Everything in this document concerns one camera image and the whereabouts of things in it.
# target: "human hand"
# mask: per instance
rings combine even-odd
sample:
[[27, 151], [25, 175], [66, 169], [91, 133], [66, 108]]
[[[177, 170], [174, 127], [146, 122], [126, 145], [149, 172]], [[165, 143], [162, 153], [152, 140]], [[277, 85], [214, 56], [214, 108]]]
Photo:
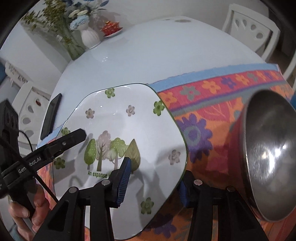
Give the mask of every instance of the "human hand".
[[[34, 232], [37, 232], [49, 212], [49, 202], [45, 198], [44, 190], [40, 185], [37, 186], [34, 204], [36, 206], [36, 210], [32, 217], [32, 229]], [[12, 202], [9, 205], [9, 213], [17, 225], [17, 231], [19, 234], [26, 241], [31, 241], [34, 237], [34, 234], [23, 220], [23, 218], [28, 218], [30, 216], [29, 211], [17, 202]]]

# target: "smartphone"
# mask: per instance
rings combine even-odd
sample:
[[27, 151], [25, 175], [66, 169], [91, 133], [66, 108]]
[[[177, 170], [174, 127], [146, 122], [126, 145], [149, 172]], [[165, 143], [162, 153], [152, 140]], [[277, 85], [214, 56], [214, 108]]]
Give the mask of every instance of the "smartphone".
[[50, 133], [52, 133], [54, 128], [54, 121], [57, 115], [57, 110], [59, 108], [59, 104], [61, 102], [62, 94], [58, 94], [50, 103], [45, 115], [45, 119], [43, 122], [40, 139], [43, 140]]

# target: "tree illustration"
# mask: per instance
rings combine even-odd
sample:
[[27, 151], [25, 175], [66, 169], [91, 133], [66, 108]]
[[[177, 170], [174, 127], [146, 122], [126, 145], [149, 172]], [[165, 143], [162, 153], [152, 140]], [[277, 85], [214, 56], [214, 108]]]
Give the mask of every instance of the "tree illustration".
[[108, 133], [108, 131], [104, 131], [101, 135], [99, 135], [99, 138], [96, 141], [98, 152], [96, 155], [96, 159], [98, 160], [98, 166], [96, 168], [97, 172], [102, 171], [102, 160], [105, 160], [107, 158], [107, 152], [110, 149], [111, 145], [111, 135]]
[[111, 141], [110, 150], [107, 152], [107, 159], [113, 162], [114, 160], [114, 170], [118, 169], [118, 157], [123, 158], [128, 146], [125, 144], [124, 140], [120, 138], [115, 138]]
[[141, 162], [140, 152], [135, 139], [129, 144], [124, 156], [130, 158], [131, 174], [133, 174], [133, 172], [139, 168]]
[[84, 162], [87, 164], [87, 169], [90, 169], [90, 165], [96, 160], [96, 140], [91, 139], [88, 143], [85, 153]]

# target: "green flower print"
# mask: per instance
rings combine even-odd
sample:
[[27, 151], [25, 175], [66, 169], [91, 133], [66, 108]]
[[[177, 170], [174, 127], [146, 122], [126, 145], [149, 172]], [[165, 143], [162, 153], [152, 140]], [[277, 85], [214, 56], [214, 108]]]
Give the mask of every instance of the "green flower print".
[[109, 89], [109, 90], [105, 90], [105, 94], [107, 95], [107, 97], [110, 99], [111, 97], [114, 97], [114, 88]]
[[153, 113], [160, 116], [161, 112], [165, 109], [165, 106], [163, 105], [163, 102], [160, 100], [159, 102], [155, 101], [154, 102], [154, 109]]
[[148, 197], [146, 201], [141, 202], [141, 214], [151, 214], [151, 208], [153, 207], [154, 202], [151, 201], [151, 198]]
[[65, 168], [65, 160], [58, 157], [56, 160], [54, 160], [54, 165], [56, 169]]
[[61, 130], [63, 136], [68, 135], [70, 132], [71, 131], [67, 127]]

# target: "white tabletop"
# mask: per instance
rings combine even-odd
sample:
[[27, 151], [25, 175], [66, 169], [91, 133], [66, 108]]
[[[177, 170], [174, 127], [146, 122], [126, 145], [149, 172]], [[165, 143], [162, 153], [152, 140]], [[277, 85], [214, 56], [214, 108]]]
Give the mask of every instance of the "white tabletop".
[[[183, 73], [264, 63], [247, 46], [208, 24], [173, 17], [133, 26], [70, 63], [52, 94], [63, 95], [54, 129], [88, 94], [128, 83], [153, 83]], [[175, 22], [186, 19], [190, 22]]]

